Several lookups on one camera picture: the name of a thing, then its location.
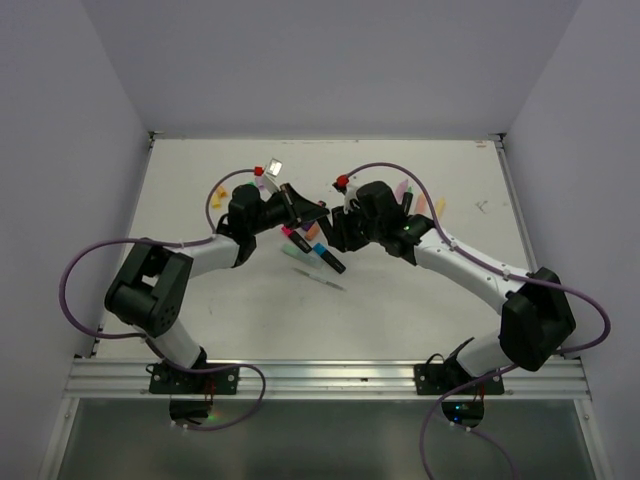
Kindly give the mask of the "pastel orange highlighter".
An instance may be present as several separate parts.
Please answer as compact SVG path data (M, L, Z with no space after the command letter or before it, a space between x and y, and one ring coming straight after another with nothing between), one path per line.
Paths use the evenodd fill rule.
M321 232L321 228L318 223L314 223L305 234L305 239L312 241Z

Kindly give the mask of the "blue cap black highlighter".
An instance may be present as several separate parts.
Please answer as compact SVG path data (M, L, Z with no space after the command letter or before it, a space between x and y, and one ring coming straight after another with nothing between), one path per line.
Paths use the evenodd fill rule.
M316 243L312 249L332 270L338 274L343 274L346 271L346 266L322 243Z

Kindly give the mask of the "pink cap black highlighter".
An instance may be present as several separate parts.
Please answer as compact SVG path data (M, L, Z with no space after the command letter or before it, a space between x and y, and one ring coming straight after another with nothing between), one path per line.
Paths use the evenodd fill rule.
M302 237L296 230L286 226L281 227L281 232L302 252L308 254L312 251L312 247L307 240Z

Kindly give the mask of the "pastel green highlighter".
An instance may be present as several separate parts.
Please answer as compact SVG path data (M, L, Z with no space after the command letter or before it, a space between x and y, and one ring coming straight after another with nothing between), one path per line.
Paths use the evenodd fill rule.
M288 257L314 269L321 269L324 262L313 251L305 253L293 244L284 244L281 246L281 252Z

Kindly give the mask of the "green cap black highlighter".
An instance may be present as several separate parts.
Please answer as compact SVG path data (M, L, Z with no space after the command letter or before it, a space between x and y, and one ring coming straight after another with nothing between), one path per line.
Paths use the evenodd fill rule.
M401 199L401 207L405 215L408 215L410 213L412 202L413 202L412 188L408 187L403 193L402 199Z

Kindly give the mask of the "pastel yellow highlighter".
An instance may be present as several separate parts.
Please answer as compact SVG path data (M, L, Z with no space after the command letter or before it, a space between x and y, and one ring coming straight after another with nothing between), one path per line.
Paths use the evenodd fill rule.
M440 199L437 200L435 204L435 213L438 218L442 217L445 207L446 207L446 199L444 197L441 197Z

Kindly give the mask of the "purple cap black highlighter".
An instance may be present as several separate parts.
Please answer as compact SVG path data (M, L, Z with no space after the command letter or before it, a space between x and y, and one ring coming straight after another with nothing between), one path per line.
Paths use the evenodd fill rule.
M301 231L303 231L304 233L307 233L313 226L313 222L307 222L307 223L303 223L299 229Z

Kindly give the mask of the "pastel peach highlighter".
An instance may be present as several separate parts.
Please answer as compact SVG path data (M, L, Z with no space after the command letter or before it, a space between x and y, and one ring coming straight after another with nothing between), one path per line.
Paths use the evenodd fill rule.
M421 194L416 200L414 213L424 214L426 210L427 210L427 200L426 200L426 197L423 194Z

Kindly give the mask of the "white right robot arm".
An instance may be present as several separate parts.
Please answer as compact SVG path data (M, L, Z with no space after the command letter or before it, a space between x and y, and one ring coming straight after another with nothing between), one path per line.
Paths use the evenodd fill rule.
M553 271L528 273L476 250L463 256L455 241L441 238L432 219L408 214L382 181L359 186L341 176L334 187L344 204L332 209L331 221L323 228L331 246L355 252L376 243L392 257L448 278L500 316L498 330L464 341L441 365L428 368L431 383L464 393L481 376L510 365L535 372L575 330Z

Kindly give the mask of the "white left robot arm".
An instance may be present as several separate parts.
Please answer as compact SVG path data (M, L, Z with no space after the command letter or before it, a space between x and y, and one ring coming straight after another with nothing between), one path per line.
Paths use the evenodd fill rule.
M180 320L190 279L243 265L257 246L256 236L284 226L294 229L329 214L320 203L286 183L264 200L257 187L235 188L219 231L196 246L169 247L150 239L134 244L109 289L104 306L134 327L172 365L172 379L185 392L201 390L208 379L206 352Z

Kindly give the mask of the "thin grey pen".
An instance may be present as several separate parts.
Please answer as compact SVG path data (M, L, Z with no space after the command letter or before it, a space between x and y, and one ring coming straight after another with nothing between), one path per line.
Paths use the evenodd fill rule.
M319 276L317 274L314 274L314 273L311 273L311 272L307 272L305 270L302 270L302 269L299 269L299 268L295 268L295 267L292 268L292 270L295 271L299 275L302 275L302 276L304 276L304 277L306 277L306 278L308 278L308 279L310 279L312 281L315 281L315 282L317 282L319 284L328 286L329 288L332 288L332 289L335 289L335 290L338 290L338 291L346 291L346 289L343 286L341 286L341 285L339 285L339 284L337 284L335 282L332 282L330 280L327 280L327 279L325 279L325 278L323 278L323 277L321 277L321 276Z

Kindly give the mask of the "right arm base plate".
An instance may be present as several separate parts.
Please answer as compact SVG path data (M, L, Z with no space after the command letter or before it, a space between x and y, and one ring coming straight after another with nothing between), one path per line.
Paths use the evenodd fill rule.
M454 356L447 359L436 353L423 363L413 367L416 393L419 396L441 397L473 378L464 371ZM480 425L485 416L485 400L488 396L505 393L501 376L493 375L483 382L475 383L445 398L438 407L442 415L455 425L473 429Z

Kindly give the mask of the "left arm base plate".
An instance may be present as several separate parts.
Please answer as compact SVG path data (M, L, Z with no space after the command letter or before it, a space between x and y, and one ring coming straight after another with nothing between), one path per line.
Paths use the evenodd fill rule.
M239 368L208 374L193 374L177 370L165 361L148 364L150 374L148 391L154 395L195 395L196 400L169 401L169 415L173 421L202 425L212 414L216 395L235 395L239 380Z

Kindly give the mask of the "aluminium front rail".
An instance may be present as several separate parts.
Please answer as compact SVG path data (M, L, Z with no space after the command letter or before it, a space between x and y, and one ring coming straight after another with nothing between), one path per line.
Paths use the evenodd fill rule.
M91 358L72 363L65 398L141 399L151 395L147 359ZM253 362L266 377L267 400L420 399L413 360ZM578 360L552 359L537 372L503 376L497 400L586 400L591 392Z

